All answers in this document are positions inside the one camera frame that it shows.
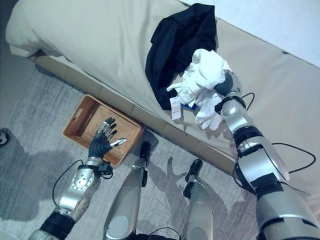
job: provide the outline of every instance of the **paper tag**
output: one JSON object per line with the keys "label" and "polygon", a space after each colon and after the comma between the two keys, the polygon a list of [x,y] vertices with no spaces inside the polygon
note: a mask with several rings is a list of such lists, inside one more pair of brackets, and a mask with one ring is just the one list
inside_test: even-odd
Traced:
{"label": "paper tag", "polygon": [[181,104],[178,96],[170,98],[172,120],[181,118]]}

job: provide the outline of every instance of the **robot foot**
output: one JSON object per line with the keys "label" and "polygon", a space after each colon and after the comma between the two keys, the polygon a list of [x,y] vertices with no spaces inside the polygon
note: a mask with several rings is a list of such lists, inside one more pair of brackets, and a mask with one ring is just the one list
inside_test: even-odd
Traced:
{"label": "robot foot", "polygon": [[183,190],[183,196],[190,199],[191,197],[191,189],[194,186],[194,182],[189,181],[190,175],[198,176],[199,172],[202,168],[203,162],[200,159],[196,159],[193,161],[193,163],[190,166],[189,172],[185,176],[185,181],[187,182],[187,185],[185,186]]}

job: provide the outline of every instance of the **white towel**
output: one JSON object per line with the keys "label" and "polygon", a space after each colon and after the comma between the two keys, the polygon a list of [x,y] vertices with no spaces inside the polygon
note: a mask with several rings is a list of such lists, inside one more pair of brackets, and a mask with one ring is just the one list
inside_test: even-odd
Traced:
{"label": "white towel", "polygon": [[209,127],[216,130],[222,120],[215,112],[215,105],[221,102],[222,96],[214,88],[225,81],[224,70],[231,71],[228,63],[216,52],[197,49],[193,53],[192,62],[184,71],[183,82],[172,84],[166,89],[175,89],[182,104],[190,107],[196,104],[200,107],[195,122],[202,129]]}

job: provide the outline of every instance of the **metallic robot arm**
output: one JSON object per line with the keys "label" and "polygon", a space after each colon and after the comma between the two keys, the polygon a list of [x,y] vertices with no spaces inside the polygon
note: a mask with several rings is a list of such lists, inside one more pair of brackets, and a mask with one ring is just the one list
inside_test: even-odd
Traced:
{"label": "metallic robot arm", "polygon": [[242,186],[257,196],[258,240],[320,239],[320,226],[306,203],[288,185],[289,172],[263,136],[240,98],[242,86],[230,71],[216,86],[226,98],[215,107],[231,131],[238,159],[234,171]]}
{"label": "metallic robot arm", "polygon": [[39,230],[33,232],[29,240],[62,240],[72,230],[76,222],[88,209],[93,194],[100,185],[100,177],[113,174],[109,162],[103,163],[105,153],[126,142],[125,138],[113,143],[109,140],[117,133],[115,120],[106,119],[93,137],[88,159],[78,167],[71,184],[65,191],[53,213],[45,220]]}

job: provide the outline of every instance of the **orange basket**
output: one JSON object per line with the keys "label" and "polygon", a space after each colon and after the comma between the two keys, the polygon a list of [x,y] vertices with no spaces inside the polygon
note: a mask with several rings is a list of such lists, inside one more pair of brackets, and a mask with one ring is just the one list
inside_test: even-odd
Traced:
{"label": "orange basket", "polygon": [[144,127],[140,122],[90,95],[84,95],[64,128],[63,135],[89,148],[101,123],[110,117],[114,118],[116,123],[117,134],[114,136],[114,141],[121,138],[127,139],[125,144],[110,150],[103,157],[104,161],[117,167],[143,133]]}

